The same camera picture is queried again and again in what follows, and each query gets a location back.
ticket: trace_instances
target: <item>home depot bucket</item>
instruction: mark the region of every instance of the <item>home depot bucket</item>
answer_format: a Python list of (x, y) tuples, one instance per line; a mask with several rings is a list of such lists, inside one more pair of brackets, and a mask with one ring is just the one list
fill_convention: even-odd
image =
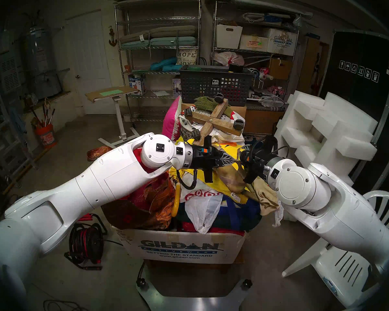
[(36, 129), (35, 134), (39, 136), (40, 141), (45, 148), (52, 148), (57, 144), (52, 124), (49, 124), (40, 129)]

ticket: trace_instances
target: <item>white plastic chair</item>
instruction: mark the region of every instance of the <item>white plastic chair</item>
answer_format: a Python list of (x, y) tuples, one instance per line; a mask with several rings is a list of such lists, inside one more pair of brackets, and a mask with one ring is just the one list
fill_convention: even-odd
[[(375, 190), (363, 197), (377, 211), (382, 223), (389, 228), (389, 192)], [(286, 277), (308, 265), (314, 267), (327, 287), (346, 308), (360, 305), (379, 289), (379, 284), (375, 284), (362, 292), (370, 266), (365, 258), (357, 253), (336, 248), (322, 238), (291, 264), (282, 276)]]

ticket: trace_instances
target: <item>folding table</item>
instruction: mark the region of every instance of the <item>folding table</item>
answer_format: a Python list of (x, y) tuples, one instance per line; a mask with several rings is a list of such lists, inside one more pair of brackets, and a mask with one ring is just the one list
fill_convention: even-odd
[(102, 142), (104, 145), (109, 146), (111, 148), (115, 148), (119, 144), (123, 144), (131, 139), (137, 138), (140, 135), (138, 132), (133, 128), (130, 127), (130, 130), (134, 133), (134, 135), (127, 137), (127, 134), (124, 131), (124, 124), (122, 122), (122, 116), (121, 116), (121, 111), (119, 109), (119, 101), (121, 100), (122, 95), (128, 95), (132, 92), (138, 91), (138, 89), (127, 87), (127, 86), (117, 86), (117, 87), (110, 87), (110, 88), (105, 88), (102, 90), (98, 91), (93, 91), (86, 93), (85, 96), (88, 98), (89, 101), (91, 102), (98, 102), (98, 100), (102, 100), (104, 98), (112, 98), (114, 101), (115, 105), (115, 110), (117, 113), (117, 121), (118, 121), (118, 126), (119, 126), (119, 131), (120, 131), (120, 140), (114, 142), (114, 143), (109, 143), (103, 138), (99, 138), (98, 140)]

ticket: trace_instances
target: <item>black plastic basket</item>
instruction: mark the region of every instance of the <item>black plastic basket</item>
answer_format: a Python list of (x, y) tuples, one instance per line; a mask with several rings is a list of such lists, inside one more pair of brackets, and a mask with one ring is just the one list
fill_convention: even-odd
[[(190, 70), (201, 68), (201, 71)], [(214, 97), (223, 94), (231, 106), (244, 106), (252, 85), (253, 75), (248, 69), (243, 73), (228, 72), (228, 67), (212, 65), (185, 65), (180, 70), (182, 100), (193, 103), (202, 96)]]

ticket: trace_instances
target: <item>wooden cross stand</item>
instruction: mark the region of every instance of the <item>wooden cross stand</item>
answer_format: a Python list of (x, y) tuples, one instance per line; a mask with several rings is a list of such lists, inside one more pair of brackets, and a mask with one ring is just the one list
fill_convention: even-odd
[(185, 110), (186, 119), (190, 121), (195, 121), (199, 124), (203, 124), (203, 128), (200, 131), (200, 139), (194, 141), (194, 145), (202, 146), (204, 143), (204, 137), (208, 136), (212, 132), (213, 128), (216, 128), (223, 132), (234, 134), (236, 136), (241, 135), (241, 130), (244, 126), (243, 122), (231, 123), (220, 119), (226, 107), (228, 107), (228, 100), (223, 99), (223, 102), (216, 106), (210, 116), (206, 116), (198, 112), (192, 112), (190, 108), (187, 108)]

